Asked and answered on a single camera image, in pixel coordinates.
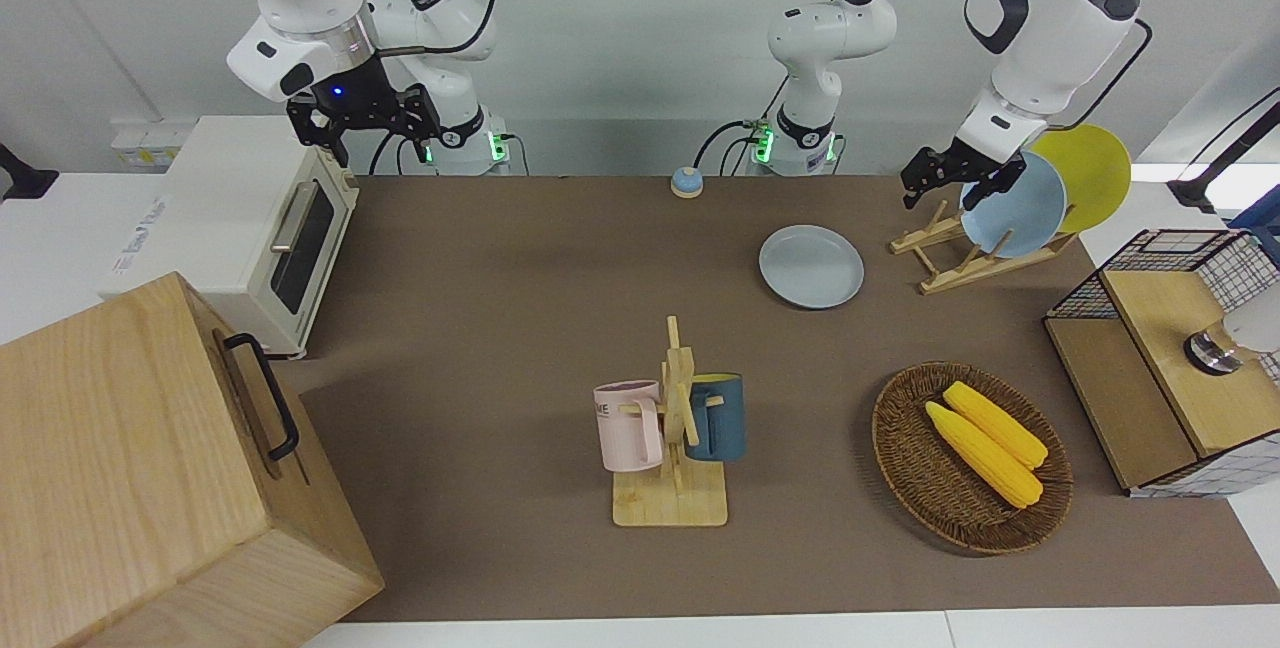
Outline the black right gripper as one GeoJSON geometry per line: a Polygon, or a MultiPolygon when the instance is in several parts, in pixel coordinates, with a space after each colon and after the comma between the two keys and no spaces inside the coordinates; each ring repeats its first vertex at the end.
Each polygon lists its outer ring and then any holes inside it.
{"type": "Polygon", "coordinates": [[[415,152],[442,136],[442,120],[425,86],[392,88],[381,58],[374,55],[349,70],[317,83],[312,95],[285,101],[285,114],[302,146],[324,150],[340,168],[349,166],[346,131],[387,131],[410,141],[415,152]],[[324,120],[316,120],[316,111],[324,120]]]}

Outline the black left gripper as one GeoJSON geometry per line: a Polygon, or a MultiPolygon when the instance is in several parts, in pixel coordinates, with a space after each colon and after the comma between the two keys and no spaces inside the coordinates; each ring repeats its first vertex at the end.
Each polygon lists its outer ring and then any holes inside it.
{"type": "Polygon", "coordinates": [[[1023,173],[1021,151],[1012,152],[1007,159],[992,159],[964,140],[952,140],[942,152],[918,150],[900,172],[902,205],[913,210],[923,193],[954,182],[972,183],[963,192],[963,210],[968,213],[993,193],[1009,192],[1023,173]]]}

